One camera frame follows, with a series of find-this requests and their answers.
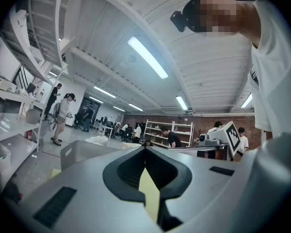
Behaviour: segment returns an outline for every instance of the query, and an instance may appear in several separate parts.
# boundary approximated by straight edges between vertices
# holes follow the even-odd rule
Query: person
[[[251,41],[252,68],[248,74],[256,128],[266,138],[291,133],[291,29],[268,0],[194,0],[187,25],[206,27],[224,35],[240,33]]]
[[[172,148],[181,148],[181,141],[176,133],[171,132],[167,127],[162,127],[161,131],[164,137],[168,137],[168,142]]]
[[[58,139],[58,136],[61,132],[65,129],[65,120],[66,118],[72,118],[72,115],[69,110],[69,105],[71,101],[75,101],[75,95],[73,93],[67,93],[64,98],[60,102],[60,110],[59,114],[56,117],[57,123],[56,123],[56,130],[54,136],[51,138],[54,144],[57,146],[61,146],[61,140]]]
[[[83,126],[83,132],[89,132],[89,124],[92,122],[92,116],[94,114],[94,111],[91,108],[87,108],[85,112],[85,116],[83,116],[84,126]]]
[[[137,128],[135,129],[135,138],[133,140],[134,143],[139,143],[141,131],[142,130],[141,130],[140,124],[138,124]]]
[[[221,127],[222,125],[223,124],[220,121],[215,122],[213,128],[211,128],[210,130],[208,130],[207,134],[209,134],[210,132],[216,130],[217,128]]]
[[[48,103],[47,103],[47,106],[45,108],[45,111],[44,111],[44,120],[48,120],[48,117],[49,117],[49,111],[52,107],[52,104],[56,101],[57,97],[60,96],[61,94],[60,93],[57,93],[58,90],[60,90],[60,88],[62,88],[62,84],[59,83],[56,87],[54,87],[54,89],[52,90],[52,93],[48,99]]]
[[[147,139],[147,140],[145,140],[145,142],[141,146],[143,146],[143,147],[150,146],[151,147],[151,146],[153,146],[153,143],[151,142],[150,139]]]
[[[124,136],[125,136],[125,131],[126,131],[126,129],[127,129],[128,126],[129,126],[129,124],[125,124],[125,125],[123,126],[123,128],[122,128],[122,136],[121,136],[121,139],[124,138]]]
[[[222,122],[217,121],[217,122],[214,123],[213,128],[209,129],[207,133],[210,133],[210,132],[214,131],[215,129],[217,129],[217,128],[221,127],[221,126],[222,126]],[[193,140],[194,143],[197,143],[198,141],[199,141],[198,138]]]
[[[240,127],[238,129],[238,133],[239,133],[239,139],[241,141],[241,150],[242,150],[242,153],[244,153],[249,148],[248,138],[244,136],[244,128],[243,127]]]

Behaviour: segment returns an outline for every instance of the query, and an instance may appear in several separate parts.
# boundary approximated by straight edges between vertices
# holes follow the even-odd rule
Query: ceiling
[[[69,0],[62,0],[60,38],[64,38]],[[253,112],[246,76],[250,42],[241,35],[205,37],[180,33],[169,17],[189,0],[81,0],[74,47],[75,82],[87,94],[128,113],[183,115],[182,96],[194,114]],[[135,36],[168,74],[162,80],[127,41]],[[98,86],[115,99],[94,89]]]

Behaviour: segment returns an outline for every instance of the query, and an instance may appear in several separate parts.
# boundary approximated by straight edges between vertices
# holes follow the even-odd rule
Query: white t-shirt
[[[124,126],[123,126],[123,128],[122,128],[122,131],[124,131],[125,132],[125,130],[126,130],[126,128],[128,127],[128,125],[127,124],[125,124]]]
[[[141,135],[141,127],[140,126],[138,126],[136,129],[135,129],[135,137],[138,137],[138,138],[140,138],[140,135]]]
[[[212,131],[214,131],[214,130],[216,130],[216,129],[217,129],[217,127],[213,127],[213,128],[211,128],[210,130],[208,130],[207,134],[209,134],[210,132],[212,132]]]
[[[252,46],[258,83],[248,80],[255,108],[256,128],[273,137],[291,133],[291,30],[280,12],[267,0],[254,6],[261,21],[259,47]]]
[[[244,152],[244,149],[249,147],[248,138],[245,136],[239,137],[241,141],[241,151]]]

